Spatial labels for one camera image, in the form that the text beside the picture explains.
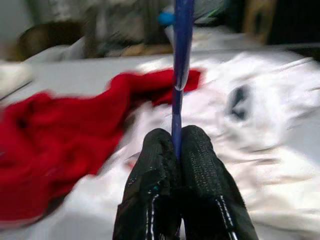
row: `red cloth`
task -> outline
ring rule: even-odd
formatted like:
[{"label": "red cloth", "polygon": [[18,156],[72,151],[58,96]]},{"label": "red cloth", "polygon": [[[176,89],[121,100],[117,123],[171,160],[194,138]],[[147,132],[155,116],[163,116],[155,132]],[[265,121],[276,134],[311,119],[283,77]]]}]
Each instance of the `red cloth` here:
[{"label": "red cloth", "polygon": [[[142,100],[172,101],[173,71],[123,73],[93,98],[36,94],[5,109],[0,123],[0,223],[41,216],[50,200],[96,174],[124,134],[124,120]],[[185,91],[198,87],[192,70]]]}]

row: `blue stick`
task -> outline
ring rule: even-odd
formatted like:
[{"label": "blue stick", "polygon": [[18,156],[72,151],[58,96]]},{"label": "blue stick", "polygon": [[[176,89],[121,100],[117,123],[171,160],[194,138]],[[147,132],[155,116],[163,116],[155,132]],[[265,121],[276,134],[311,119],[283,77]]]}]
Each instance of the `blue stick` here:
[{"label": "blue stick", "polygon": [[195,0],[175,0],[172,142],[178,161],[181,154],[181,109],[190,67],[194,3]]}]

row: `blue rod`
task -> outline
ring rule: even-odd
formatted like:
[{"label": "blue rod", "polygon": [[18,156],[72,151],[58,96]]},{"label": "blue rod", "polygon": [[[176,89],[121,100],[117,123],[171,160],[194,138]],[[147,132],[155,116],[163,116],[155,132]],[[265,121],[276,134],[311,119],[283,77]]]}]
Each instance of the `blue rod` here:
[{"label": "blue rod", "polygon": [[188,81],[195,0],[175,0],[172,142],[177,160],[181,154],[181,110]]}]

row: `red towel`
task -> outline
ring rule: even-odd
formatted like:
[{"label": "red towel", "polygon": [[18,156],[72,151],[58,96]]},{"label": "red towel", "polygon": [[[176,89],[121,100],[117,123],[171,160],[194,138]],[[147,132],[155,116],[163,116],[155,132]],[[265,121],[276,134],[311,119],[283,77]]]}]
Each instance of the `red towel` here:
[{"label": "red towel", "polygon": [[[116,76],[93,98],[36,94],[5,109],[0,123],[0,224],[25,223],[44,214],[50,200],[96,174],[124,134],[138,103],[172,101],[173,71]],[[198,87],[192,70],[185,91]]]}]

